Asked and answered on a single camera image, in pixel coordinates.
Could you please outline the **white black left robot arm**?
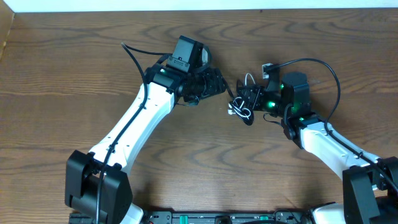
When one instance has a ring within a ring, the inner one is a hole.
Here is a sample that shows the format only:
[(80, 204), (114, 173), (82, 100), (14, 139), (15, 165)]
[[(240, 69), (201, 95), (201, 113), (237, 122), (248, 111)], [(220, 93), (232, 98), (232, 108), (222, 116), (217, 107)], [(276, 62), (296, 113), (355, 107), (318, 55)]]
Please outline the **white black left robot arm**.
[(83, 223), (139, 223), (144, 212), (132, 202), (128, 176), (143, 145), (179, 100), (196, 106), (226, 90), (207, 45), (180, 36), (173, 53), (159, 56), (146, 70), (137, 68), (142, 85), (115, 127), (67, 160), (65, 204), (86, 215)]

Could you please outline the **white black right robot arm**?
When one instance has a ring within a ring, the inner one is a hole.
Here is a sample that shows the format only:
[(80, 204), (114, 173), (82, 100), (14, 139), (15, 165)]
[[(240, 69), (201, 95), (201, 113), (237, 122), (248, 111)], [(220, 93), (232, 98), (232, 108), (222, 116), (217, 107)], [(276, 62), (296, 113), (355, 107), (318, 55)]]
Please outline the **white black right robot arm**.
[(337, 132), (311, 109), (304, 73), (267, 75), (267, 86), (238, 81), (238, 105), (252, 117), (280, 117), (287, 139), (313, 154), (343, 183), (343, 203), (326, 203), (302, 215), (301, 223), (397, 223), (397, 158), (371, 154)]

